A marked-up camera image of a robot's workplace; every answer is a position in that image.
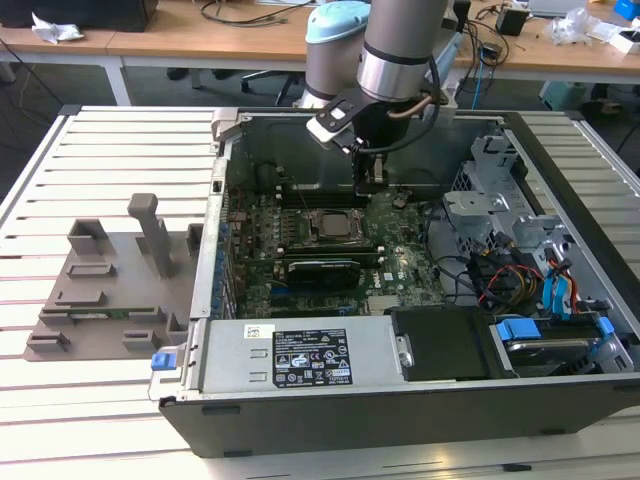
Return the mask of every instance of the regulatory label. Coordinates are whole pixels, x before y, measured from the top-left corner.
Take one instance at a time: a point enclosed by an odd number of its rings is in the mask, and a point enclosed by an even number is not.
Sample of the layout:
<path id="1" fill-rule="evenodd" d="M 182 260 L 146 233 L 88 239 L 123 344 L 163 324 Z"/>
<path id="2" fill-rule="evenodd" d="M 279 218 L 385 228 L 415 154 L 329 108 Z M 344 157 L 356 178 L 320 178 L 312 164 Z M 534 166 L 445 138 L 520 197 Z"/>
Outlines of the regulatory label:
<path id="1" fill-rule="evenodd" d="M 272 323 L 261 325 L 245 325 L 244 338 L 271 338 L 276 326 Z"/>
<path id="2" fill-rule="evenodd" d="M 278 388 L 353 384 L 346 331 L 274 332 L 273 383 Z"/>

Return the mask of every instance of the office chair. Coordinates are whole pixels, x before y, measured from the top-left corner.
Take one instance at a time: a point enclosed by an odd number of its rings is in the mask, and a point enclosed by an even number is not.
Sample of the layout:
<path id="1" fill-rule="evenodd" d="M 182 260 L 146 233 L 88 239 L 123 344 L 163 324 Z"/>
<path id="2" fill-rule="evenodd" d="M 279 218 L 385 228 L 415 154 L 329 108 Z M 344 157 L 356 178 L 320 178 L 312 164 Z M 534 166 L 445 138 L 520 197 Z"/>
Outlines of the office chair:
<path id="1" fill-rule="evenodd" d="M 276 98 L 276 106 L 279 107 L 284 97 L 286 97 L 287 93 L 289 93 L 289 88 L 291 88 L 291 85 L 298 85 L 300 83 L 300 77 L 303 75 L 302 72 L 280 72 L 277 70 L 264 70 L 262 72 L 250 73 L 249 75 L 245 75 L 244 77 L 242 77 L 242 80 L 240 82 L 240 89 L 243 93 L 251 93 L 251 87 L 249 86 L 250 80 L 277 77 L 280 75 L 286 75 L 287 79 L 284 81 L 284 85 L 282 86 L 282 89 L 280 89 L 280 93 L 278 93 L 278 97 Z"/>

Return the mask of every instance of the motherboard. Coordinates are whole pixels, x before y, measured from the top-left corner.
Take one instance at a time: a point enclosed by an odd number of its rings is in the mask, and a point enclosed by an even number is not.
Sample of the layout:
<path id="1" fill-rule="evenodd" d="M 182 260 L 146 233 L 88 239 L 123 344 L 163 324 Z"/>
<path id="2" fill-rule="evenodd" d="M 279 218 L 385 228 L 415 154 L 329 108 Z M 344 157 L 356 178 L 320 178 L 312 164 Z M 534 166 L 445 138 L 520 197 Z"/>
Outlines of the motherboard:
<path id="1" fill-rule="evenodd" d="M 426 204 L 386 192 L 318 208 L 305 196 L 229 194 L 237 318 L 382 315 L 444 302 L 421 243 Z"/>

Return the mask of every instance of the black plastic cover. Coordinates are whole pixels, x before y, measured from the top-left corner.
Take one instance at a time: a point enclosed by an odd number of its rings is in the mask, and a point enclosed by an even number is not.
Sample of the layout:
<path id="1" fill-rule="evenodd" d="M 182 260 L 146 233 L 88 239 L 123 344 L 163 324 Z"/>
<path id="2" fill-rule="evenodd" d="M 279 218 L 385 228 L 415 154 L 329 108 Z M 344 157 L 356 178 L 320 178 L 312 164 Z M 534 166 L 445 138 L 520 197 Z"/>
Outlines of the black plastic cover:
<path id="1" fill-rule="evenodd" d="M 477 307 L 411 307 L 391 312 L 396 335 L 410 344 L 414 365 L 407 381 L 509 378 L 501 366 L 489 326 Z"/>
<path id="2" fill-rule="evenodd" d="M 157 6 L 158 0 L 0 0 L 0 22 L 3 27 L 30 27 L 33 12 L 52 23 L 143 32 Z"/>

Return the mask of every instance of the floor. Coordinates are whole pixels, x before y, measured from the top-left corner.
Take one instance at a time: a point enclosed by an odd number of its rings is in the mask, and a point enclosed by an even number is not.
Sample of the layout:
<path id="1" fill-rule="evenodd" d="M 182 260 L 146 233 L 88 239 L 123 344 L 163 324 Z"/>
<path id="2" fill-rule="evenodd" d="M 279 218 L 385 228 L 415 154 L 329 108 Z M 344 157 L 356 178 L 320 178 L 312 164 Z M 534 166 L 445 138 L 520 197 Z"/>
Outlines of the floor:
<path id="1" fill-rule="evenodd" d="M 35 74 L 65 104 L 115 105 L 107 78 L 99 67 L 38 65 Z M 284 82 L 284 77 L 257 80 L 252 84 L 254 92 L 243 94 L 240 91 L 240 72 L 226 80 L 216 80 L 210 72 L 203 71 L 203 86 L 200 90 L 191 88 L 188 77 L 170 81 L 164 69 L 130 68 L 128 74 L 131 93 L 137 105 L 272 106 Z M 479 108 L 543 110 L 544 107 L 538 100 L 541 87 L 541 82 L 496 80 L 484 98 L 481 98 Z M 283 104 L 290 105 L 299 98 L 302 89 L 302 85 L 292 86 Z M 588 119 L 614 149 L 640 117 L 637 113 L 640 98 L 630 90 L 629 86 L 613 86 L 609 89 L 610 97 L 623 106 L 621 114 L 613 118 Z M 3 198 L 60 107 L 34 76 L 28 75 L 24 67 L 17 68 L 15 83 L 0 84 L 0 91 L 0 198 Z M 472 100 L 471 93 L 463 92 L 458 98 L 462 108 L 469 108 Z M 634 171 L 640 169 L 640 130 L 626 143 L 621 157 Z"/>

